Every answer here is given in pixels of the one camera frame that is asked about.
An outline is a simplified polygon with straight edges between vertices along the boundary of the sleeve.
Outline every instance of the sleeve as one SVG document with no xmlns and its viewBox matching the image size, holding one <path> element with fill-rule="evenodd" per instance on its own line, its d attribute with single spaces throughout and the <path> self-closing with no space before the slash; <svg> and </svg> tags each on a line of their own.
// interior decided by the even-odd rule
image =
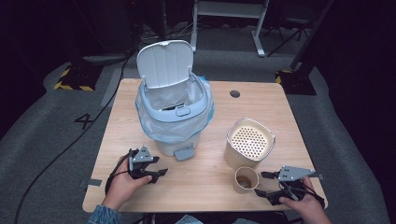
<svg viewBox="0 0 396 224">
<path fill-rule="evenodd" d="M 121 214 L 103 205 L 96 205 L 87 224 L 120 224 Z"/>
</svg>

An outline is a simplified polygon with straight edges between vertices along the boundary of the trash can lid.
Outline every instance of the trash can lid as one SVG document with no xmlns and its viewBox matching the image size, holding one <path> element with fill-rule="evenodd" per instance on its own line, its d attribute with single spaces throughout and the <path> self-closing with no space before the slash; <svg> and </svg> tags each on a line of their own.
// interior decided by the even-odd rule
<svg viewBox="0 0 396 224">
<path fill-rule="evenodd" d="M 187 80 L 193 51 L 184 40 L 169 40 L 144 47 L 137 54 L 137 69 L 149 89 L 172 86 Z"/>
</svg>

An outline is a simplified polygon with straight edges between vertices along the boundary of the cup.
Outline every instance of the cup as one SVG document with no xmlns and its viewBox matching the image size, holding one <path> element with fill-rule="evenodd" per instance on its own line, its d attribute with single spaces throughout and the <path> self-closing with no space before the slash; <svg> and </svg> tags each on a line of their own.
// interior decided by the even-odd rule
<svg viewBox="0 0 396 224">
<path fill-rule="evenodd" d="M 236 170 L 233 178 L 233 189 L 235 189 L 237 193 L 248 193 L 258 185 L 259 176 L 252 168 L 243 166 Z"/>
</svg>

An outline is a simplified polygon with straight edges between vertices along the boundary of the person's right hand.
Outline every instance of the person's right hand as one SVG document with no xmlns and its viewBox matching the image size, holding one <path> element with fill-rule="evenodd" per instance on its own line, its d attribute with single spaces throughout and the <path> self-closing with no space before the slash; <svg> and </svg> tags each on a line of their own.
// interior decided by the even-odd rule
<svg viewBox="0 0 396 224">
<path fill-rule="evenodd" d="M 303 177 L 302 181 L 309 188 L 314 188 L 309 177 Z M 280 197 L 279 201 L 285 204 L 287 207 L 297 211 L 303 218 L 303 220 L 307 221 L 310 224 L 331 224 L 329 218 L 324 213 L 320 202 L 310 194 L 305 194 L 304 198 L 299 202 L 296 202 L 286 197 Z"/>
</svg>

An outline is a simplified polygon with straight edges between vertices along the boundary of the strainer basket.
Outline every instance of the strainer basket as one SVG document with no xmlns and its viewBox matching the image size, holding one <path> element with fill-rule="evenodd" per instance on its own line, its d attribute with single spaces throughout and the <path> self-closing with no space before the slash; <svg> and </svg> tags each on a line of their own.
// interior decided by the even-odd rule
<svg viewBox="0 0 396 224">
<path fill-rule="evenodd" d="M 240 119 L 227 133 L 224 157 L 235 170 L 242 166 L 253 169 L 274 148 L 275 135 L 254 119 Z"/>
</svg>

